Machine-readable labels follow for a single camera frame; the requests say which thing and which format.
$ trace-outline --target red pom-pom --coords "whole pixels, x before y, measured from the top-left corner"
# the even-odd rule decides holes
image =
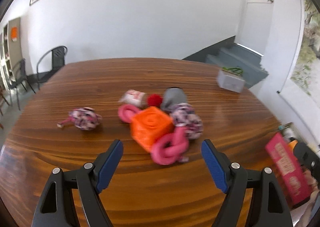
[[[149,95],[149,97],[147,98],[147,104],[149,106],[156,106],[156,107],[160,107],[161,103],[162,103],[162,97],[158,94],[151,94]]]

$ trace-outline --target pink cardboard box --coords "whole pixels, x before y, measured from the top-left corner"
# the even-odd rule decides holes
[[[311,187],[303,175],[300,163],[278,132],[266,145],[266,150],[277,165],[294,205],[308,199]]]

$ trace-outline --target metal screw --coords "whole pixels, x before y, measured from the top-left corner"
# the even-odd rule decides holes
[[[237,163],[237,162],[233,162],[233,163],[231,164],[231,166],[232,166],[232,168],[234,168],[234,169],[240,168],[240,164]]]
[[[267,174],[271,174],[271,173],[272,173],[272,170],[271,170],[271,168],[266,167],[266,168],[264,169],[264,172],[266,172]]]
[[[60,172],[60,168],[56,167],[52,170],[52,173],[58,174]]]
[[[93,167],[93,164],[92,163],[85,163],[84,164],[84,168],[85,169],[89,169],[89,168],[92,168]]]

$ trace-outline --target blue gripper pad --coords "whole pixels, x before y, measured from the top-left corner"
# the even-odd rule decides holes
[[[115,140],[104,153],[99,154],[94,161],[93,170],[96,182],[95,188],[99,193],[106,189],[123,155],[123,144],[120,140]]]
[[[209,139],[202,142],[201,153],[216,187],[226,194],[231,185],[229,165]]]

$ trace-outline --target stair step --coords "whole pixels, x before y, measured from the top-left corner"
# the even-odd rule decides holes
[[[213,55],[207,55],[206,58],[206,63],[207,64],[214,64],[217,65],[218,67],[231,67],[228,64],[224,64],[219,57],[213,56]],[[245,87],[250,88],[256,84],[256,82],[252,81],[251,78],[244,78],[245,80]]]
[[[261,56],[246,48],[243,48],[242,46],[233,44],[231,48],[221,48],[219,50],[219,53],[220,51],[225,52],[227,54],[230,54],[230,53],[234,54],[235,56],[241,58],[242,60],[245,60],[246,62],[252,65],[255,65],[257,67],[260,67]]]
[[[217,56],[207,55],[205,62],[207,64],[214,64],[218,67],[224,67],[225,65],[221,62],[221,60]]]
[[[221,51],[217,57],[220,62],[226,65],[226,67],[237,67],[243,69],[243,78],[246,82],[252,82],[253,85],[257,84],[261,80],[268,76],[268,72],[261,69],[260,65],[255,66],[229,51]]]

